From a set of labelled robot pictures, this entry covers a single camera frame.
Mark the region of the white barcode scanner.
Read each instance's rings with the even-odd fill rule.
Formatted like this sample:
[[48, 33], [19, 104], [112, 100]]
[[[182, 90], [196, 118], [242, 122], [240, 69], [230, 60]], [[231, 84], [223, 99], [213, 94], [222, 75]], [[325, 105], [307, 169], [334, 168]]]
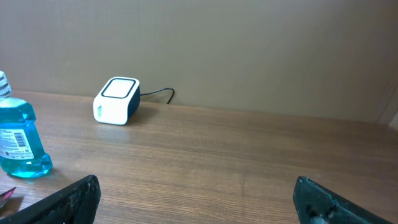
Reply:
[[125, 125], [141, 100], [140, 82], [135, 78], [110, 78], [93, 101], [93, 116], [99, 123]]

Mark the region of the blue mouthwash bottle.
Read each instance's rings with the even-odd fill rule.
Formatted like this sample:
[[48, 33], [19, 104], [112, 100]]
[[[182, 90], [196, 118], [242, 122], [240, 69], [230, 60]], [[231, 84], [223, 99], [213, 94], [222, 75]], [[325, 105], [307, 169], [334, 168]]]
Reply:
[[12, 96], [6, 74], [1, 72], [1, 168], [11, 176], [42, 177], [53, 167], [35, 121], [32, 105]]

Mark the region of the black red snack packet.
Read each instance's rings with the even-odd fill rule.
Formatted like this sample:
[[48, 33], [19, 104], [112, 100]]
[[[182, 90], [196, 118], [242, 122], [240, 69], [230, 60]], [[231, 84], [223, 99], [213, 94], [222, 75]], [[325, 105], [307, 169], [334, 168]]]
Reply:
[[5, 206], [5, 204], [8, 203], [8, 201], [12, 197], [15, 189], [16, 189], [16, 187], [14, 187], [0, 195], [0, 208], [3, 208], [3, 206]]

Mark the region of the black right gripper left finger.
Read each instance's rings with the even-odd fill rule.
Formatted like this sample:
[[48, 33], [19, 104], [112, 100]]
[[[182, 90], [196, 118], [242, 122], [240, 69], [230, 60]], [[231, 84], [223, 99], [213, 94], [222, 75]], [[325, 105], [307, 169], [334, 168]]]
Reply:
[[3, 218], [1, 224], [93, 224], [100, 198], [97, 176], [88, 175]]

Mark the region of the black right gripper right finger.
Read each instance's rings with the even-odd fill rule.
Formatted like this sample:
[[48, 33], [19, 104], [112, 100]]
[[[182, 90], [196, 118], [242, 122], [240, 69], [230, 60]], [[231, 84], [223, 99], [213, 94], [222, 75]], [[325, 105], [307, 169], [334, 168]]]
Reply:
[[391, 224], [305, 176], [297, 178], [293, 201], [301, 224]]

